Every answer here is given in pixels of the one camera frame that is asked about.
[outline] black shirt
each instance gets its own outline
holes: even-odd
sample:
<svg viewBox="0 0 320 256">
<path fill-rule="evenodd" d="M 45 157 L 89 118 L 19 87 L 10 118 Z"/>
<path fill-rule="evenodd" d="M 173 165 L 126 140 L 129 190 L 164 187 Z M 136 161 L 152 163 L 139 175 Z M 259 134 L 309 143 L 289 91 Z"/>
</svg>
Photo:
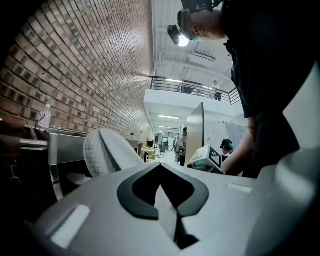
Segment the black shirt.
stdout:
<svg viewBox="0 0 320 256">
<path fill-rule="evenodd" d="M 271 0 L 231 0 L 222 29 L 233 60 L 232 80 L 244 116 L 258 129 L 246 177 L 299 149 L 283 110 L 304 84 L 316 59 L 318 7 Z"/>
</svg>

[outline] table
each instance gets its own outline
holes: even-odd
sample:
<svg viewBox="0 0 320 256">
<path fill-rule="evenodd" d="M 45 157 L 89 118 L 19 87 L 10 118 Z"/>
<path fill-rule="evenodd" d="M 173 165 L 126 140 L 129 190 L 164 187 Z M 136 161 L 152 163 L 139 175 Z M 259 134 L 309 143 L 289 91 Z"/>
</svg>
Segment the table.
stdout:
<svg viewBox="0 0 320 256">
<path fill-rule="evenodd" d="M 154 153 L 155 152 L 155 149 L 149 149 L 149 148 L 142 148 L 141 149 L 141 152 L 144 152 L 144 162 L 146 163 L 147 162 L 147 153 Z"/>
</svg>

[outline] floor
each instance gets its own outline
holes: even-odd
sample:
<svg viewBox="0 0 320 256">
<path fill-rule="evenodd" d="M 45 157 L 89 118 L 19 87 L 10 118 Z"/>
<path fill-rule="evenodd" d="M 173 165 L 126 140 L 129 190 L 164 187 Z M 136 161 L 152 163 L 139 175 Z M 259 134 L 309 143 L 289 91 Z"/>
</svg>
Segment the floor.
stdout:
<svg viewBox="0 0 320 256">
<path fill-rule="evenodd" d="M 171 150 L 167 150 L 165 153 L 161 153 L 160 155 L 160 151 L 159 150 L 155 150 L 155 160 L 150 160 L 150 163 L 167 163 L 167 164 L 173 164 L 175 162 L 175 158 L 176 158 L 176 152 Z"/>
</svg>

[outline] metal railing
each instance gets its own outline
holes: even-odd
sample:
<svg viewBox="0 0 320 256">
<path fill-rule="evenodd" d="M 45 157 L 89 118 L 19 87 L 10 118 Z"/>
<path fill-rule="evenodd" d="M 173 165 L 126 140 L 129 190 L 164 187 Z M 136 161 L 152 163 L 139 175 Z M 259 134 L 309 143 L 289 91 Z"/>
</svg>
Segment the metal railing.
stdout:
<svg viewBox="0 0 320 256">
<path fill-rule="evenodd" d="M 240 96 L 236 88 L 234 88 L 230 92 L 226 92 L 224 90 L 209 87 L 198 82 L 192 82 L 187 80 L 170 81 L 167 77 L 162 76 L 150 76 L 150 78 L 152 78 L 150 86 L 151 90 L 161 90 L 196 95 L 205 98 L 210 98 L 230 105 L 233 105 L 240 101 Z"/>
</svg>

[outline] person wearing headphones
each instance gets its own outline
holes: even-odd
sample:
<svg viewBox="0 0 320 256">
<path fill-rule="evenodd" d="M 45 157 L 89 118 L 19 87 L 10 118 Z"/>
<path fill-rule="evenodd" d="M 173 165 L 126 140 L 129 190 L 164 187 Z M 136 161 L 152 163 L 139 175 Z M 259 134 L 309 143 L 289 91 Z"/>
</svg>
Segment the person wearing headphones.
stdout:
<svg viewBox="0 0 320 256">
<path fill-rule="evenodd" d="M 220 149 L 222 149 L 222 153 L 225 157 L 229 157 L 234 152 L 234 145 L 230 139 L 224 139 L 221 143 Z"/>
<path fill-rule="evenodd" d="M 248 120 L 248 131 L 223 162 L 227 175 L 257 178 L 299 144 L 283 115 L 316 60 L 318 6 L 293 2 L 225 0 L 222 10 L 178 13 L 178 26 L 189 40 L 227 41 L 234 82 Z M 277 148 L 279 141 L 285 146 Z"/>
</svg>

